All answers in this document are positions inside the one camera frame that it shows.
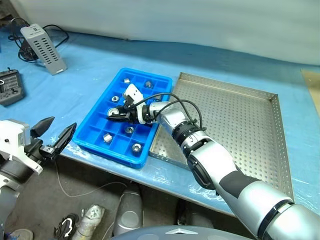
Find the shoe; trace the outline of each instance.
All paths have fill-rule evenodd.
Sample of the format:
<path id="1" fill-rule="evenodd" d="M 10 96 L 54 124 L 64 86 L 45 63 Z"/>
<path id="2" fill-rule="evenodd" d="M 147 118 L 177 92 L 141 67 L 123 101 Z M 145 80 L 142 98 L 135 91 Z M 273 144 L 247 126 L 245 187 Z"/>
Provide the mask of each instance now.
<path id="1" fill-rule="evenodd" d="M 6 235 L 6 240 L 33 240 L 34 234 L 28 229 L 18 229 Z"/>
<path id="2" fill-rule="evenodd" d="M 54 238 L 57 240 L 71 240 L 76 232 L 76 222 L 78 221 L 79 217 L 74 213 L 64 217 L 58 227 L 53 229 Z"/>

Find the concrete floor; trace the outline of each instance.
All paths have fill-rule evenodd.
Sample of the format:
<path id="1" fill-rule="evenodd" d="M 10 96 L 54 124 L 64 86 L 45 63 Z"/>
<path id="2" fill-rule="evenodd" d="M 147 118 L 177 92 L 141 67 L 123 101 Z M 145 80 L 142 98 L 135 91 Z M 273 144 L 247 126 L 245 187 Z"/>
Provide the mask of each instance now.
<path id="1" fill-rule="evenodd" d="M 92 168 L 68 158 L 57 160 L 63 188 L 69 195 L 88 193 L 106 183 L 130 181 Z M 55 164 L 45 166 L 41 175 L 33 175 L 21 192 L 14 211 L 6 221 L 5 231 L 27 228 L 33 231 L 34 240 L 46 240 L 53 236 L 54 227 L 69 213 L 81 215 L 81 209 L 92 204 L 105 208 L 103 219 L 96 228 L 92 240 L 101 240 L 114 221 L 120 196 L 125 186 L 111 184 L 91 194 L 79 197 L 66 196 L 58 183 Z M 140 185 L 143 202 L 143 226 L 176 224 L 176 207 L 179 199 L 166 193 Z M 216 229 L 252 236 L 234 217 L 202 208 Z M 112 230 L 104 239 L 111 237 Z"/>

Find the stainless steel tray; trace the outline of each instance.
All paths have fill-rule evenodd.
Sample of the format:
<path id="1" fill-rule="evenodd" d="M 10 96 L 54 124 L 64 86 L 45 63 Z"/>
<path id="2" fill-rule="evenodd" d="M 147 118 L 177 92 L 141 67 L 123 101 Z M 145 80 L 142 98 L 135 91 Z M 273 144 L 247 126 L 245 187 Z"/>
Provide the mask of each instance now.
<path id="1" fill-rule="evenodd" d="M 201 110 L 206 133 L 222 144 L 246 175 L 294 197 L 278 95 L 181 73 L 173 91 Z M 194 117 L 197 112 L 186 106 Z M 172 137 L 160 126 L 150 155 L 189 169 Z"/>

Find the white wall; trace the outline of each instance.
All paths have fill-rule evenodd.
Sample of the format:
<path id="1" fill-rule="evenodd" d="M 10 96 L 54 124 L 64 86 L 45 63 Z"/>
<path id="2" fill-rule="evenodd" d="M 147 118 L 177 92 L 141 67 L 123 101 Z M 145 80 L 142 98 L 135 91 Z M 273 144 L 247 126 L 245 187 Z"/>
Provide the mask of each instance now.
<path id="1" fill-rule="evenodd" d="M 320 65 L 320 0 L 11 0 L 41 26 Z"/>

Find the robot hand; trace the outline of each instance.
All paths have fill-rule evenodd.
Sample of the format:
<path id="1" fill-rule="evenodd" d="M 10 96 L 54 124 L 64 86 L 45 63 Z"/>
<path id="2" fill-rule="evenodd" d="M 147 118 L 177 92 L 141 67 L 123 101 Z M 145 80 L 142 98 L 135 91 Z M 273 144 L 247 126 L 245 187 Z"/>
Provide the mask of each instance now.
<path id="1" fill-rule="evenodd" d="M 182 111 L 167 107 L 168 102 L 146 105 L 133 84 L 124 98 L 124 106 L 111 108 L 108 119 L 163 125 L 180 146 L 196 181 L 205 189 L 215 189 L 257 239 L 320 239 L 318 215 L 267 183 L 244 175 L 230 153 Z"/>

